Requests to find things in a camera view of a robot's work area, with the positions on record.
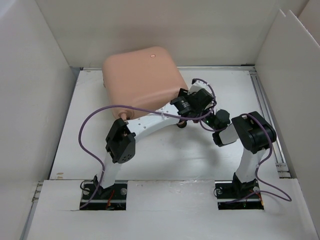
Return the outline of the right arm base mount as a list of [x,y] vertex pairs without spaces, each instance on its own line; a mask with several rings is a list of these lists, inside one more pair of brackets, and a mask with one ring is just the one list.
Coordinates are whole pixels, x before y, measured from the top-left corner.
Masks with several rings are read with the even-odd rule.
[[254,193],[259,190],[257,180],[242,185],[232,180],[217,180],[214,184],[218,210],[264,210],[261,195]]

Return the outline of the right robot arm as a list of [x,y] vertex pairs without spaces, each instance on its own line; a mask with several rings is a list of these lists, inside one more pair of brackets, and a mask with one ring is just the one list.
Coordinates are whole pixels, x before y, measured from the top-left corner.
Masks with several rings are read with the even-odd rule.
[[276,131],[257,111],[230,118],[229,112],[221,109],[210,113],[200,123],[213,131],[213,141],[218,147],[240,140],[243,152],[233,174],[231,191],[243,197],[257,186],[256,169],[266,150],[271,150],[272,143],[277,140]]

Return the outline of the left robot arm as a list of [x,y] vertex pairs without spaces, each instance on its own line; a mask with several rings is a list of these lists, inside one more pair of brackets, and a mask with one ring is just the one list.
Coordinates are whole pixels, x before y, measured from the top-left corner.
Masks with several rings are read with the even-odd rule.
[[184,128],[187,121],[202,121],[213,113],[216,106],[213,90],[203,87],[181,89],[178,97],[158,110],[147,111],[147,115],[136,119],[116,119],[106,136],[106,156],[100,179],[94,179],[94,192],[100,198],[107,198],[113,190],[116,175],[121,164],[136,154],[136,144],[148,135],[171,125]]

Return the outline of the pink hardshell suitcase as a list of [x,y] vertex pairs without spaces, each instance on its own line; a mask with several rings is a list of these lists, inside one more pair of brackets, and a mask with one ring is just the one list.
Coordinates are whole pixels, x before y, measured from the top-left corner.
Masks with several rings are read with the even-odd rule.
[[170,53],[160,46],[109,56],[102,77],[115,119],[145,116],[144,110],[159,110],[180,89],[188,89]]

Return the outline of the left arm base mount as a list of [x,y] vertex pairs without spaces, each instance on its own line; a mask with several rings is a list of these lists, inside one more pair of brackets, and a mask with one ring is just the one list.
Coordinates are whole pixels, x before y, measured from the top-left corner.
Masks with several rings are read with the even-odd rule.
[[81,211],[125,211],[127,206],[127,181],[116,181],[114,185],[108,188],[99,187],[92,200],[84,207],[96,186],[93,181],[84,180],[80,184],[82,190],[79,209]]

